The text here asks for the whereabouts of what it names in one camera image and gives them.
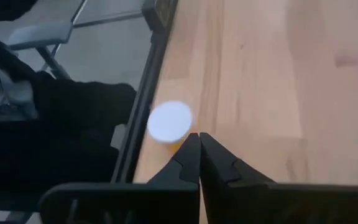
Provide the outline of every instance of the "yellow cup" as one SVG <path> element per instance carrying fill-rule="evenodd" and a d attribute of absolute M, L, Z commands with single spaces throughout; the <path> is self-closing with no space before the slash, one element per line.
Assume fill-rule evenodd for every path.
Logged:
<path fill-rule="evenodd" d="M 193 126 L 190 107 L 180 101 L 168 101 L 154 108 L 147 122 L 150 136 L 177 152 Z"/>

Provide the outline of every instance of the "wooden tabletop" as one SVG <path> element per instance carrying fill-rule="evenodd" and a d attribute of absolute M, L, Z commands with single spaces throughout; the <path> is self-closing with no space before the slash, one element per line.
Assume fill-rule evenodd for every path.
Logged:
<path fill-rule="evenodd" d="M 358 0 L 179 0 L 167 100 L 277 182 L 358 184 Z M 135 182 L 171 156 L 146 134 Z"/>

